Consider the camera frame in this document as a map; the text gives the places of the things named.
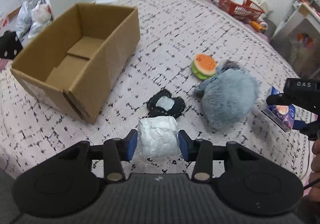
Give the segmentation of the person's right hand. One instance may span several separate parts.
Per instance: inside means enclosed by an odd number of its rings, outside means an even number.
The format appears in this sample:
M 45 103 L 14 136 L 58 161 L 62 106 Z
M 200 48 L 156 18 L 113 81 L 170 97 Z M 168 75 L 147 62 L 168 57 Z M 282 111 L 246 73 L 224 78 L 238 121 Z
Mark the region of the person's right hand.
M 320 140 L 315 141 L 312 147 L 314 158 L 311 163 L 312 173 L 310 174 L 309 182 L 316 181 L 320 177 Z M 309 200 L 313 202 L 320 202 L 320 188 L 319 183 L 314 184 L 309 191 Z

